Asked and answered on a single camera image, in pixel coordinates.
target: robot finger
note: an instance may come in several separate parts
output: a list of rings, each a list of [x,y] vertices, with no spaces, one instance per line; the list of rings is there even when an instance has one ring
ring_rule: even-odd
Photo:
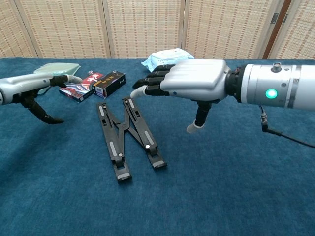
[[[153,71],[169,71],[175,64],[159,65]]]
[[[196,118],[194,122],[190,124],[186,129],[186,131],[190,134],[203,128],[207,119],[208,112],[212,106],[211,102],[205,102],[205,101],[197,101],[197,104],[198,104],[198,110],[197,110]]]
[[[62,119],[54,118],[48,115],[45,110],[34,100],[32,97],[27,97],[21,101],[21,104],[28,108],[38,119],[47,124],[59,124],[63,123]]]
[[[137,97],[151,95],[151,96],[169,96],[168,92],[160,89],[159,85],[143,85],[130,94],[130,97],[135,99]]]
[[[65,88],[65,82],[79,84],[82,82],[82,79],[74,75],[57,75],[50,79],[51,86],[59,86]]]
[[[133,84],[132,88],[137,89],[143,85],[159,85],[161,81],[164,80],[164,77],[147,77],[145,79],[140,79]]]
[[[167,73],[169,73],[169,70],[163,70],[163,71],[153,71],[150,74],[147,75],[148,78],[152,77],[164,77]]]

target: gray fingertip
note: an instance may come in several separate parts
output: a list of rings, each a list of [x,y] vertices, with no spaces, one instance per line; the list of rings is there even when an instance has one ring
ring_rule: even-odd
[[[194,120],[194,122],[193,122],[192,124],[190,124],[189,126],[187,126],[186,131],[187,131],[188,133],[190,133],[190,134],[192,134],[192,133],[194,133],[194,132],[196,132],[196,131],[202,129],[203,126],[204,126],[204,124],[203,124],[202,126],[197,126],[197,125],[195,125],[195,121],[196,121],[196,120]]]
[[[131,92],[130,97],[132,99],[135,99],[137,97],[142,97],[145,96],[145,89],[146,89],[147,85],[141,86],[137,89],[135,89],[134,91]]]
[[[82,79],[80,77],[74,76],[74,75],[67,75],[68,82],[74,83],[74,84],[80,84],[82,83]]]

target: green indicator light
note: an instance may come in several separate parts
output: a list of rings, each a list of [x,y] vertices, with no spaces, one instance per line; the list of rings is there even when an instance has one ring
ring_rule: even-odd
[[[266,97],[269,98],[269,99],[274,99],[277,96],[278,96],[278,92],[275,89],[273,89],[273,88],[268,89],[266,91]]]

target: light green bag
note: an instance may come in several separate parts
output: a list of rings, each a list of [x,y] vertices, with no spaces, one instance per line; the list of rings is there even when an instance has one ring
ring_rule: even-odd
[[[45,64],[43,66],[41,66],[40,68],[38,68],[37,70],[34,71],[35,74],[38,73],[51,73],[52,75],[74,75],[78,69],[80,69],[81,66],[79,64],[75,64],[75,63],[48,63]],[[50,86],[41,89],[38,94],[39,95],[43,95],[45,94],[48,89],[50,88]]]

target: wet wipes package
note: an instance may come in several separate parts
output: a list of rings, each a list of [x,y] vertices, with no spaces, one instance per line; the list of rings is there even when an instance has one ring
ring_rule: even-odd
[[[152,72],[159,65],[177,64],[181,60],[194,59],[194,56],[183,49],[169,49],[152,53],[141,64]]]

